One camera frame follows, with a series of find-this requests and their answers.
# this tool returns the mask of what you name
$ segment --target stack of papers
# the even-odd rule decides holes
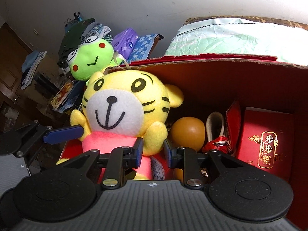
[[[31,66],[26,78],[22,81],[21,89],[25,89],[31,84],[36,68],[38,67],[39,63],[45,57],[46,54],[47,54],[46,51],[39,53],[38,57],[35,59],[33,65]]]

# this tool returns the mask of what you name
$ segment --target chinese character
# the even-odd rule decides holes
[[[269,135],[269,136],[266,137],[265,143],[266,143],[266,144],[271,143],[273,140],[274,140],[274,137],[271,136],[271,135]]]
[[[263,155],[263,162],[270,163],[271,158],[272,158],[271,156]]]
[[[273,150],[273,147],[272,147],[272,146],[266,145],[266,146],[265,146],[265,149],[264,149],[264,152],[266,152],[266,153],[264,153],[264,154],[268,154],[268,153],[270,153],[272,150]]]

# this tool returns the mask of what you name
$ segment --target black round joint cover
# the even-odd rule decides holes
[[[13,200],[25,218],[41,222],[71,219],[86,211],[96,198],[96,187],[74,168],[59,168],[23,179]]]
[[[293,200],[290,185],[253,166],[227,169],[208,188],[214,205],[245,221],[270,221],[283,217]]]

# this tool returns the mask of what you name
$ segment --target black eyebrow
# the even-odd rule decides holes
[[[146,76],[148,76],[150,79],[151,79],[151,81],[152,81],[152,84],[154,84],[154,82],[153,82],[153,79],[151,78],[151,76],[149,76],[149,75],[147,75],[147,74],[143,74],[143,75],[146,75]]]

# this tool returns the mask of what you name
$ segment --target stuffed animal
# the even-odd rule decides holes
[[[72,76],[76,80],[87,81],[97,71],[118,65],[114,61],[113,47],[106,40],[97,36],[87,38],[80,47],[67,57]]]
[[[150,156],[162,150],[168,112],[183,100],[178,87],[164,85],[148,72],[95,72],[82,99],[83,113],[72,111],[70,123],[84,128],[80,138],[84,152],[110,153],[115,147],[133,146],[138,136],[143,137],[143,157],[135,179],[151,180]]]

